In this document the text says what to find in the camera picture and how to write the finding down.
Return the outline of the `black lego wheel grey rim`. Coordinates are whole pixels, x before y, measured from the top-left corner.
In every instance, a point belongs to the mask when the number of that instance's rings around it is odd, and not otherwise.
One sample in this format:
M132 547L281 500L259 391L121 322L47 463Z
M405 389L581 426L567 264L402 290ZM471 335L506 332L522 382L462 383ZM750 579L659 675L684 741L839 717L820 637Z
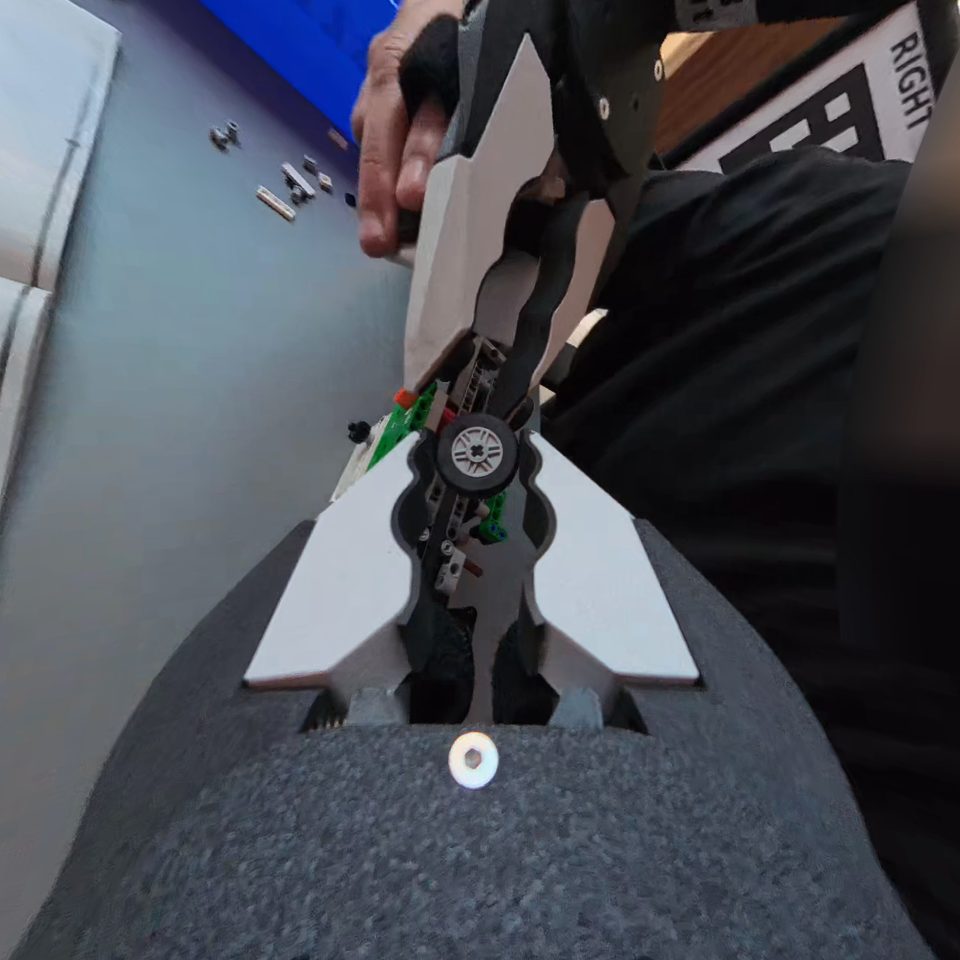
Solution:
M457 415L439 434L437 473L458 495L487 500L517 474L520 442L503 420L486 413Z

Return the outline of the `scattered small lego pieces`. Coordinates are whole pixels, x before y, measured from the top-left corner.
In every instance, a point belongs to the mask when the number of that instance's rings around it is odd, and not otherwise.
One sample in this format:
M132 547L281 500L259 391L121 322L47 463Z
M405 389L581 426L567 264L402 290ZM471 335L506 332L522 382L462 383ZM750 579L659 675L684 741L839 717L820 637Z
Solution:
M241 129L233 120L227 120L220 126L210 126L208 139L213 148L224 155L243 148ZM256 187L255 197L287 223L296 221L299 209L312 204L319 195L335 195L332 176L322 170L311 155L303 155L298 164L281 162L278 172L285 194L281 195L261 184Z

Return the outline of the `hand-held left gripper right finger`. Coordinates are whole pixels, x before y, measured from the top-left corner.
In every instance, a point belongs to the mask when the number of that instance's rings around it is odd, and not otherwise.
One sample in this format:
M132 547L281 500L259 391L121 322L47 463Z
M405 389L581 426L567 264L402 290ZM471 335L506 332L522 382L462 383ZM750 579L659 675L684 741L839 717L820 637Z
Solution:
M603 726L633 689L701 672L629 510L535 431L523 433L523 666L557 694L553 726Z

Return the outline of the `green white lego truck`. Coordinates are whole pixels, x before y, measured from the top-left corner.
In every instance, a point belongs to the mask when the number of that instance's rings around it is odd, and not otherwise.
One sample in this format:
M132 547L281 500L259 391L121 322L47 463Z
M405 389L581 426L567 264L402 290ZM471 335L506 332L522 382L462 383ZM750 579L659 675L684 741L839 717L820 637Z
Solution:
M498 375L507 360L508 347L479 336L469 339L465 345L469 352L463 365L456 369L455 378L434 380L420 393L400 390L394 397L390 413L375 423L357 420L348 425L347 434L354 449L328 503L342 498L407 437L426 431L438 439L457 416L488 414ZM416 552L421 560L425 560L427 546L432 539L437 540L439 559L434 591L442 603L450 602L464 574L475 578L482 576L482 568L468 558L470 542L496 546L508 540L502 518L508 488L486 500L457 493L456 498L446 504L448 486L437 470L433 471L425 494L428 520L419 536Z

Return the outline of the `blue plastic bin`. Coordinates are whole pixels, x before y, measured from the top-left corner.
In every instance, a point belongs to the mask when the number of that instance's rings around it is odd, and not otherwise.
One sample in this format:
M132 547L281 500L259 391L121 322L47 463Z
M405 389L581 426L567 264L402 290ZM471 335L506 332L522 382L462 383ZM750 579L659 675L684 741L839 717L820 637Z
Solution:
M376 35L393 21L394 1L198 1L355 145L351 120Z

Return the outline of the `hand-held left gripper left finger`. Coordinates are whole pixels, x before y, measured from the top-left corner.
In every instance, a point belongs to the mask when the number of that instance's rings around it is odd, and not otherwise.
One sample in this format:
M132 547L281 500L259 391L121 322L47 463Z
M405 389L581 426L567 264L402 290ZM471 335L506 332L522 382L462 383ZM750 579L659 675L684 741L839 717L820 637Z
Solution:
M402 722L400 622L414 560L395 512L415 482L409 435L321 513L243 677L252 691L325 690L354 723Z

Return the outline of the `person's right hand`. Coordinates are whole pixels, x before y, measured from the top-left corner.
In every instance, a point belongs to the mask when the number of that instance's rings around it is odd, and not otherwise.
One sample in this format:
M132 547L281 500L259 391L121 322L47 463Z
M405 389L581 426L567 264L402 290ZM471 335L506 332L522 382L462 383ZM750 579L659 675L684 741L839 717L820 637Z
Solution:
M358 238L370 258L389 258L400 245L402 210L423 206L428 177L445 138L450 115L431 93L409 113L401 87L408 49L434 19L460 18L461 1L401 2L390 24L374 36L366 76L351 115L359 146Z

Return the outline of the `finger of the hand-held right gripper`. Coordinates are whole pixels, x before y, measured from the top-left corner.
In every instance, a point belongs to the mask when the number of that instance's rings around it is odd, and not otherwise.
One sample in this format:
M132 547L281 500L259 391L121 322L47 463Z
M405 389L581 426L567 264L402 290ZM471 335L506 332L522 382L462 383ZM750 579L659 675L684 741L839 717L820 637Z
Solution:
M406 316L404 391L422 391L473 328L514 200L543 174L554 143L548 73L526 34L473 156L451 155L429 174Z
M493 415L508 421L591 310L616 219L606 199L576 197L547 223L533 292L522 306L493 390Z

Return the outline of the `person's black clothing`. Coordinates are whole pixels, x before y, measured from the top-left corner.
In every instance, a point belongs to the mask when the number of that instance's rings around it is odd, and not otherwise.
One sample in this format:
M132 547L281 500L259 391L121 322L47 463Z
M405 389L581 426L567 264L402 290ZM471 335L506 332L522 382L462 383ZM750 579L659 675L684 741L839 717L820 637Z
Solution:
M958 490L867 489L870 635L841 626L837 507L858 354L913 165L826 148L653 170L544 435L772 648L881 865L958 958Z

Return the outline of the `white instruction booklet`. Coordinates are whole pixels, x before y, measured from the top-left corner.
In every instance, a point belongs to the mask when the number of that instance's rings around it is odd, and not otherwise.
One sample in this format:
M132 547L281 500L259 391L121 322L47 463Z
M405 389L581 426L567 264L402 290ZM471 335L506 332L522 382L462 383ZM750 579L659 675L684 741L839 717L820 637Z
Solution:
M1 3L1 500L121 46L67 1Z

